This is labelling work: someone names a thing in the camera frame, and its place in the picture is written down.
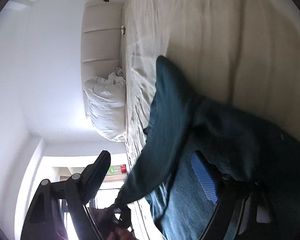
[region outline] blue gripper pad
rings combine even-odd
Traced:
[[[211,178],[209,172],[206,169],[206,166],[201,161],[197,153],[192,154],[191,165],[207,199],[211,200],[214,204],[216,204],[219,200],[216,189],[217,185]]]

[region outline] hand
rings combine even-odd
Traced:
[[[116,228],[115,233],[111,232],[107,240],[117,240],[116,236],[119,236],[119,240],[135,240],[131,232],[122,228]]]

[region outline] beige upholstered headboard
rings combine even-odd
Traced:
[[[82,18],[81,81],[95,76],[107,78],[120,66],[122,3],[93,1],[87,3]],[[88,98],[83,91],[84,107],[89,117]]]

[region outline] bed sheet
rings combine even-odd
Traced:
[[[128,0],[123,21],[131,165],[146,142],[159,55],[202,95],[300,141],[300,12],[291,0]]]

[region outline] metal bolt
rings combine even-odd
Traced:
[[[42,186],[45,186],[45,185],[47,185],[49,183],[49,180],[47,180],[47,179],[44,179],[43,181],[41,181],[41,185]]]
[[[230,175],[229,175],[229,174],[223,174],[223,175],[222,175],[222,178],[223,178],[224,180],[229,180],[229,179],[230,179]]]
[[[76,179],[79,179],[80,178],[80,173],[75,173],[71,176],[72,179],[76,180]]]

